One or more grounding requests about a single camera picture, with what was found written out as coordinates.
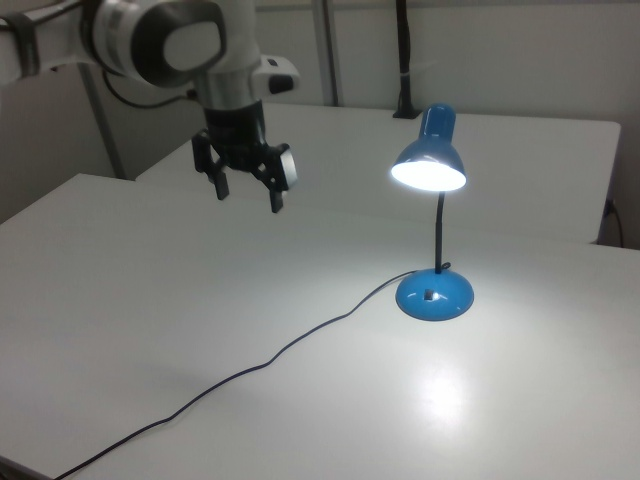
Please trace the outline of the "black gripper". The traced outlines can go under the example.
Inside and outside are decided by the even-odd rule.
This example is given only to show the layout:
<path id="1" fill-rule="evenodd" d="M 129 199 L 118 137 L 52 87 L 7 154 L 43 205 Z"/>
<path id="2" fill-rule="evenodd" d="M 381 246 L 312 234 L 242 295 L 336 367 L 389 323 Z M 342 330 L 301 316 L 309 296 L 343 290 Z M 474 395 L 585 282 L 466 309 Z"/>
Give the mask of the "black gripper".
<path id="1" fill-rule="evenodd" d="M 225 165 L 252 173 L 269 190 L 271 211 L 277 214 L 284 206 L 284 193 L 298 176 L 290 146 L 266 142 L 262 101 L 235 110 L 205 109 L 204 114 L 208 131 L 201 130 L 191 139 L 195 170 L 207 176 L 218 200 L 229 195 Z M 212 147 L 220 159 L 213 158 Z"/>

